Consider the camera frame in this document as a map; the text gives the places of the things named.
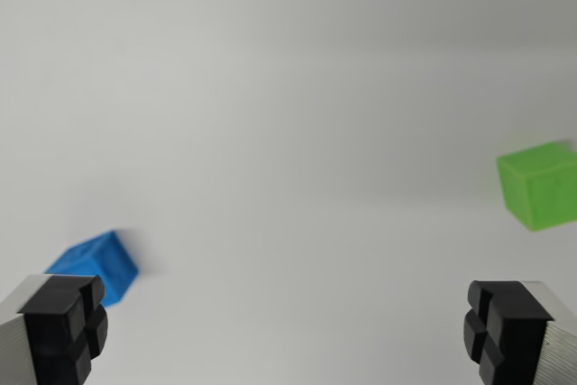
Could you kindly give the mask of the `black-padded silver gripper left finger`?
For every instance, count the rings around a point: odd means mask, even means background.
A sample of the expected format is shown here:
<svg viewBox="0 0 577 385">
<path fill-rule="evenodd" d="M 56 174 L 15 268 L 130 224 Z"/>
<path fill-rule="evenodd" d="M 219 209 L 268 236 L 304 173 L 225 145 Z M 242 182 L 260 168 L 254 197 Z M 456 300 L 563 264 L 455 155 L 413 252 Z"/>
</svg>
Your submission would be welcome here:
<svg viewBox="0 0 577 385">
<path fill-rule="evenodd" d="M 1 301 L 1 382 L 86 382 L 105 348 L 105 286 L 98 276 L 34 274 Z"/>
</svg>

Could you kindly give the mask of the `black-padded silver gripper right finger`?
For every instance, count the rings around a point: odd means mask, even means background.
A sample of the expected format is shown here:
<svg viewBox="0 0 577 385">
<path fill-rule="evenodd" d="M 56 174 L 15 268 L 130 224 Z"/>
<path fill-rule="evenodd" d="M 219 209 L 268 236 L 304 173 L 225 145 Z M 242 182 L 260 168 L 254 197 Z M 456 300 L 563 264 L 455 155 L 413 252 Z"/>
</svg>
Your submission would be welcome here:
<svg viewBox="0 0 577 385">
<path fill-rule="evenodd" d="M 485 384 L 573 385 L 576 315 L 540 281 L 473 281 L 466 352 Z"/>
</svg>

